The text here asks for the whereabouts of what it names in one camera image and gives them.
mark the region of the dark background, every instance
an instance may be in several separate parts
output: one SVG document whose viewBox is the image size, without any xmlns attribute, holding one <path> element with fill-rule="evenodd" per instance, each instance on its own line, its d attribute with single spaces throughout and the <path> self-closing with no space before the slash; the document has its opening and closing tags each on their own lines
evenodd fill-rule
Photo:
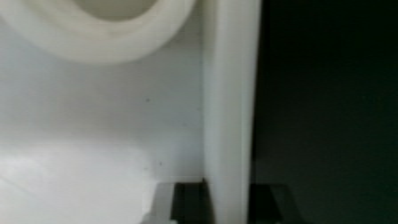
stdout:
<svg viewBox="0 0 398 224">
<path fill-rule="evenodd" d="M 253 181 L 315 224 L 398 223 L 398 1 L 263 6 Z"/>
</svg>

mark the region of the black surface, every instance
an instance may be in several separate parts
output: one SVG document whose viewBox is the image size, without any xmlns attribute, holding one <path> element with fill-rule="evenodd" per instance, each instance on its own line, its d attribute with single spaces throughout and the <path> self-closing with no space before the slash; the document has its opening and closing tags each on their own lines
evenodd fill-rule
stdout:
<svg viewBox="0 0 398 224">
<path fill-rule="evenodd" d="M 253 179 L 290 185 L 315 223 L 398 223 L 397 11 L 265 3 Z"/>
<path fill-rule="evenodd" d="M 180 224 L 214 224 L 212 211 L 207 183 L 176 184 L 171 219 Z"/>
</svg>

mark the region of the white wall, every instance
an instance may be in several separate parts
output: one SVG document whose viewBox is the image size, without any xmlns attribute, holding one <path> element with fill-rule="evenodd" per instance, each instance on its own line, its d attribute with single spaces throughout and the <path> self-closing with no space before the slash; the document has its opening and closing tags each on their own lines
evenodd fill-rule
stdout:
<svg viewBox="0 0 398 224">
<path fill-rule="evenodd" d="M 56 58 L 0 21 L 0 148 L 130 144 L 166 179 L 201 178 L 201 57 L 200 10 L 164 49 L 112 67 Z"/>
</svg>

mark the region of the white panel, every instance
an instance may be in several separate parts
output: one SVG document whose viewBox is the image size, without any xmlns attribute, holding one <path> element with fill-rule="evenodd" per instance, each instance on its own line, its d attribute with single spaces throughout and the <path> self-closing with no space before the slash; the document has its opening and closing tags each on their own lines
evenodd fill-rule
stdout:
<svg viewBox="0 0 398 224">
<path fill-rule="evenodd" d="M 217 224 L 246 224 L 260 0 L 208 0 L 207 13 L 207 178 Z"/>
</svg>

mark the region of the white surface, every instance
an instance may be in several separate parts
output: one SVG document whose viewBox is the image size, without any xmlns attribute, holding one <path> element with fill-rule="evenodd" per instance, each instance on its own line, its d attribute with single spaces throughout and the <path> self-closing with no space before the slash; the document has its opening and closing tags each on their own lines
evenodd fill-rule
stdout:
<svg viewBox="0 0 398 224">
<path fill-rule="evenodd" d="M 208 0 L 207 178 L 217 224 L 247 224 L 260 0 Z"/>
<path fill-rule="evenodd" d="M 200 10 L 166 48 L 109 67 L 41 52 L 0 21 L 2 224 L 136 224 L 136 153 L 160 181 L 201 181 L 201 49 Z"/>
<path fill-rule="evenodd" d="M 86 12 L 75 0 L 2 0 L 0 15 L 48 52 L 79 62 L 114 64 L 146 57 L 169 42 L 194 3 L 157 0 L 136 18 L 111 21 Z"/>
<path fill-rule="evenodd" d="M 0 154 L 2 223 L 141 223 L 157 187 L 143 150 L 47 143 Z"/>
</svg>

